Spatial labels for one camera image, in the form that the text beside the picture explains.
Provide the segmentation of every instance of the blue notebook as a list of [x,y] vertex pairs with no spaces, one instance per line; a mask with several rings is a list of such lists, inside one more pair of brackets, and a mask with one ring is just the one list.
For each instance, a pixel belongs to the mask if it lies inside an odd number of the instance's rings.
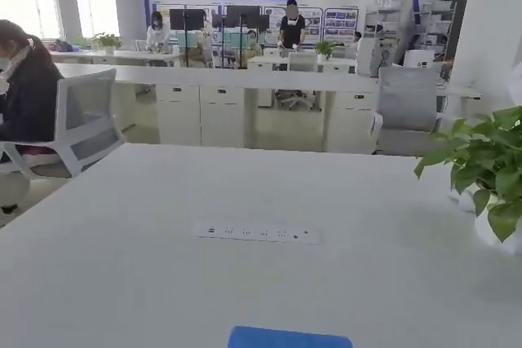
[[236,326],[228,348],[352,348],[346,337]]

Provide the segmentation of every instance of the gray chair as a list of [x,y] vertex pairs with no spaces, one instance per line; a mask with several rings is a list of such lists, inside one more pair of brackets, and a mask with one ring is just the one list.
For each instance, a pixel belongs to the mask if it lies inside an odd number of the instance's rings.
[[436,111],[437,78],[433,68],[380,68],[377,112],[383,116],[383,128],[379,150],[415,156],[435,147],[429,134],[443,117]]
[[[112,114],[116,70],[62,79],[56,97],[55,139],[45,143],[5,142],[16,168],[28,178],[72,178],[124,143]],[[30,165],[16,146],[50,148],[58,163]]]

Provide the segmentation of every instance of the office desk row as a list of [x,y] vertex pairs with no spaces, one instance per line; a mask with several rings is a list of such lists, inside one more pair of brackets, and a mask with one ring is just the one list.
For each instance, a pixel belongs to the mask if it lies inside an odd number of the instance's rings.
[[[300,73],[211,68],[151,68],[58,64],[65,77],[117,70],[117,83],[156,85],[161,143],[251,148],[258,91],[320,91],[323,149],[367,152],[377,107],[378,80],[356,74]],[[480,97],[472,89],[448,88],[440,95]]]

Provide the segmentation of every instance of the sleeve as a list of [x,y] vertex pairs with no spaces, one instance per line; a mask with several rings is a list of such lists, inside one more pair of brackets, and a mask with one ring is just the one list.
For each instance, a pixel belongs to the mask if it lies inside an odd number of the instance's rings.
[[150,26],[147,28],[147,46],[154,44],[153,28]]
[[19,117],[16,121],[6,121],[0,124],[0,140],[36,141],[40,139],[41,130],[38,130],[35,124],[52,122],[51,118],[55,118],[57,85],[58,79],[52,77],[43,83],[20,86],[22,105]]
[[306,28],[305,20],[304,20],[304,17],[302,15],[299,16],[299,20],[297,21],[297,24],[298,24],[298,27],[300,29],[305,29]]
[[283,19],[281,20],[281,27],[279,28],[280,31],[286,30],[288,28],[288,19],[283,16]]

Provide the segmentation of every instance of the white pot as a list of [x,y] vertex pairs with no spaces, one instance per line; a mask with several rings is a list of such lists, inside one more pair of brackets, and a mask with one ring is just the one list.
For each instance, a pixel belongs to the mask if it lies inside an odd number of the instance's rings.
[[[497,197],[491,195],[489,204],[497,202]],[[502,249],[509,254],[522,254],[522,219],[516,224],[516,230],[504,242],[501,242],[493,229],[489,225],[488,208],[486,207],[482,214],[475,219],[475,230],[477,235],[486,243],[496,248]]]

